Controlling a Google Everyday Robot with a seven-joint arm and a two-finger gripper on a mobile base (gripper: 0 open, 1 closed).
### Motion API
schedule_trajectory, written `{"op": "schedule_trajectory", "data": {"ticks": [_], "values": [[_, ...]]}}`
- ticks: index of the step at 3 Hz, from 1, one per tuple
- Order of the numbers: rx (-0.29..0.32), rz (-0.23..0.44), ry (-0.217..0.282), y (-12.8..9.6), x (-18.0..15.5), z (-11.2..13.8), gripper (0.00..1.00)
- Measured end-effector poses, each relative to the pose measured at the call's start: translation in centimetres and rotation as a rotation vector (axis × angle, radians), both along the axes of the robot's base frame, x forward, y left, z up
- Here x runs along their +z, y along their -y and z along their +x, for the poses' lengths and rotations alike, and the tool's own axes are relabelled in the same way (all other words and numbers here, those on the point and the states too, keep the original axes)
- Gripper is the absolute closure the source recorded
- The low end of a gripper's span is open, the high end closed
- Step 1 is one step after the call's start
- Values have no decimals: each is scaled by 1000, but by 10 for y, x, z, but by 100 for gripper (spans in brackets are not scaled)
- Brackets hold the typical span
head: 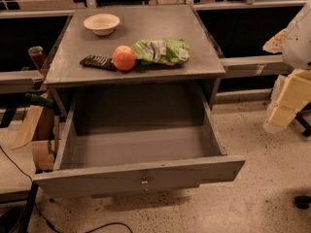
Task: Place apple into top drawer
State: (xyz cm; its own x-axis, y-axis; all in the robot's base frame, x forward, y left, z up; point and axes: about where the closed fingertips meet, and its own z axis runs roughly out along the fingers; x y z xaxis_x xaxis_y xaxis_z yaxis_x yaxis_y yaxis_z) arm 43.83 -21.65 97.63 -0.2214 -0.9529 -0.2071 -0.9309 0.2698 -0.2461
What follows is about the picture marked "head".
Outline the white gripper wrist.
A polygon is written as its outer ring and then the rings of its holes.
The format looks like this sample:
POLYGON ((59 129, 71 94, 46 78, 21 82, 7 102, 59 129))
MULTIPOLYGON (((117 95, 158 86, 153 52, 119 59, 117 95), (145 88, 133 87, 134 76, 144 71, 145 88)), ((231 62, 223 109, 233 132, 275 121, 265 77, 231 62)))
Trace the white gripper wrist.
POLYGON ((263 129, 268 133, 285 130, 300 112, 311 102, 311 71, 297 69, 285 78, 277 99, 277 106, 270 104, 266 111, 263 129))

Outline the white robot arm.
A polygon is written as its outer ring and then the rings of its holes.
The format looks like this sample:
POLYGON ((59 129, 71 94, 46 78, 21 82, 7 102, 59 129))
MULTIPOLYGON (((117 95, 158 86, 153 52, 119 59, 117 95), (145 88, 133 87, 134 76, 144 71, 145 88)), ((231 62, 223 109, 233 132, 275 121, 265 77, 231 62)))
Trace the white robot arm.
POLYGON ((263 128, 276 133, 286 129, 311 102, 311 3, 307 2, 262 49, 281 52, 283 61, 294 68, 287 77, 280 76, 273 87, 263 128))

